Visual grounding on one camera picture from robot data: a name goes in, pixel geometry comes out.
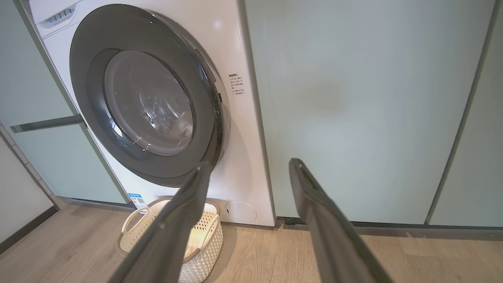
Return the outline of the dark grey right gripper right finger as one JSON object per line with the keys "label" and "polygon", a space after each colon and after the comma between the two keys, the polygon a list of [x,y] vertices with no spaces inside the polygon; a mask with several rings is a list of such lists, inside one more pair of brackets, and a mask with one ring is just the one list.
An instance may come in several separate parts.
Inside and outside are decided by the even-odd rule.
{"label": "dark grey right gripper right finger", "polygon": [[309,228],[323,283],[391,283],[392,279],[353,224],[301,159],[289,161],[297,213]]}

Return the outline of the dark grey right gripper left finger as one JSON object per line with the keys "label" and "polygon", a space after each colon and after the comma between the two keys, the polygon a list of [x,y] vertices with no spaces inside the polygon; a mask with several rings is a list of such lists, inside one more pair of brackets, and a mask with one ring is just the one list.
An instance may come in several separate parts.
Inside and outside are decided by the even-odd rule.
{"label": "dark grey right gripper left finger", "polygon": [[110,283],[176,283],[192,228],[199,222],[209,187],[212,165],[199,163],[178,192],[155,216],[139,208],[123,224],[121,236],[128,249]]}

